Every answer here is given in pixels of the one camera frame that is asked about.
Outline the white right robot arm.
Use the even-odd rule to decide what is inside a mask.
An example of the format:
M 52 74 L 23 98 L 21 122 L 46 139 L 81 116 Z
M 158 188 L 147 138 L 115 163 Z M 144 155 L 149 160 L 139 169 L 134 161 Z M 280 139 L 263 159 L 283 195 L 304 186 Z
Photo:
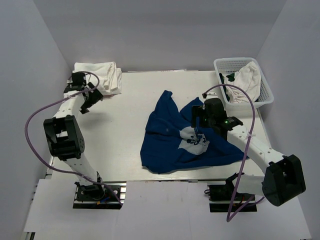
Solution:
M 211 185 L 210 198 L 213 201 L 241 201 L 249 195 L 259 195 L 279 207 L 306 191 L 300 159 L 294 154 L 285 156 L 250 134 L 242 121 L 227 115 L 219 98 L 193 106 L 191 125 L 213 129 L 224 140 L 247 153 L 264 174 L 242 174 L 238 178 L 235 173 L 226 179 L 224 185 Z

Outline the blue Mickey print t-shirt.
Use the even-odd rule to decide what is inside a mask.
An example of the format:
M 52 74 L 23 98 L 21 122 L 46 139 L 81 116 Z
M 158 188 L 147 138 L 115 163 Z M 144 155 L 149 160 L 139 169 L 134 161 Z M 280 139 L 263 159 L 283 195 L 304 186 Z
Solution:
M 244 153 L 211 128 L 191 126 L 192 107 L 202 105 L 196 97 L 178 109 L 173 93 L 165 90 L 149 115 L 140 150 L 142 166 L 153 173 L 229 165 Z

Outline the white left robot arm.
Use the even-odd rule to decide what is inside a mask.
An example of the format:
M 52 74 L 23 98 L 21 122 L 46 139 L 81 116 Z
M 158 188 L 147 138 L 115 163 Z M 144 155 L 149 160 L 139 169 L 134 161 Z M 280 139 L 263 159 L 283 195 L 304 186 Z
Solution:
M 99 200 L 105 196 L 106 187 L 100 184 L 102 178 L 84 154 L 85 140 L 77 116 L 79 113 L 88 113 L 89 108 L 101 101 L 103 95 L 91 82 L 83 89 L 87 92 L 81 93 L 77 89 L 68 87 L 64 93 L 66 100 L 62 101 L 52 118 L 44 120 L 43 127 L 50 154 L 77 173 L 78 185 L 89 186 L 90 196 Z

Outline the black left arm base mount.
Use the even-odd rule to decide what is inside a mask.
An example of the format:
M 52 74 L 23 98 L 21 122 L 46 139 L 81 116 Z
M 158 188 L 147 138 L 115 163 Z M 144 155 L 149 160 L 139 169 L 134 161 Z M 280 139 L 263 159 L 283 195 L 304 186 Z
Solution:
M 73 200 L 73 209 L 86 210 L 120 210 L 126 196 L 125 182 L 108 182 L 110 189 L 102 187 L 102 190 L 93 188 L 89 190 L 77 185 Z

